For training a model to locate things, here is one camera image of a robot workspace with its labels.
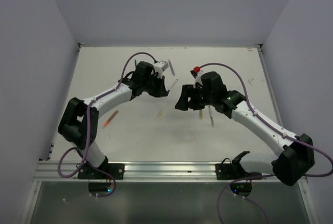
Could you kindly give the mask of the orange highlighter pen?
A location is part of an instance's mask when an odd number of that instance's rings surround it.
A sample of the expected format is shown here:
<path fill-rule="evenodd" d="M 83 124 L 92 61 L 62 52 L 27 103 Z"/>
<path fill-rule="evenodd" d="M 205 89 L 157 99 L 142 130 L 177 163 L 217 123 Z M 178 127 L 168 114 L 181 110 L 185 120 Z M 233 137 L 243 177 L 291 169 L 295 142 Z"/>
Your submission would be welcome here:
<path fill-rule="evenodd" d="M 106 128 L 110 122 L 115 118 L 115 116 L 118 114 L 119 110 L 115 110 L 112 115 L 105 121 L 105 123 L 102 126 L 102 129 Z"/>

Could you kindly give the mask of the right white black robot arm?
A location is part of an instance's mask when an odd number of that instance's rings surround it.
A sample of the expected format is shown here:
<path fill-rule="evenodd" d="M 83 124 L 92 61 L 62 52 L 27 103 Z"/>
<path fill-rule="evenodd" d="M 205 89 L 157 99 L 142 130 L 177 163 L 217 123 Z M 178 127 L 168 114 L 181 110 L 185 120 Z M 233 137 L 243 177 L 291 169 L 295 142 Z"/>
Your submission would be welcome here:
<path fill-rule="evenodd" d="M 314 152 L 309 148 L 312 139 L 283 129 L 250 105 L 245 96 L 228 90 L 216 72 L 204 72 L 199 67 L 191 70 L 193 84 L 183 85 L 175 105 L 177 110 L 202 110 L 206 106 L 241 124 L 259 137 L 272 151 L 260 155 L 243 151 L 229 164 L 216 164 L 217 179 L 241 179 L 271 174 L 282 183 L 293 186 L 314 166 Z"/>

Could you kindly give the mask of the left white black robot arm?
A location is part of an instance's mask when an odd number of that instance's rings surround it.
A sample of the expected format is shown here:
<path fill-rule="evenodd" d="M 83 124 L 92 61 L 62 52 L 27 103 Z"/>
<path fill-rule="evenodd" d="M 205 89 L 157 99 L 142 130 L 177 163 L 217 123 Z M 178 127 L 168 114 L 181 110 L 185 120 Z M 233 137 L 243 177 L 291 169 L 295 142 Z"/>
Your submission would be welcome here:
<path fill-rule="evenodd" d="M 108 159 L 95 141 L 100 117 L 142 93 L 155 98 L 166 97 L 169 92 L 165 88 L 163 73 L 168 68 L 166 61 L 154 64 L 141 61 L 128 77 L 123 76 L 117 85 L 103 93 L 84 100 L 77 97 L 70 99 L 60 120 L 58 133 L 72 143 L 82 160 L 74 172 L 65 175 L 59 170 L 58 174 L 62 178 L 72 177 L 85 163 L 89 163 L 90 173 L 98 179 L 104 178 L 108 172 Z"/>

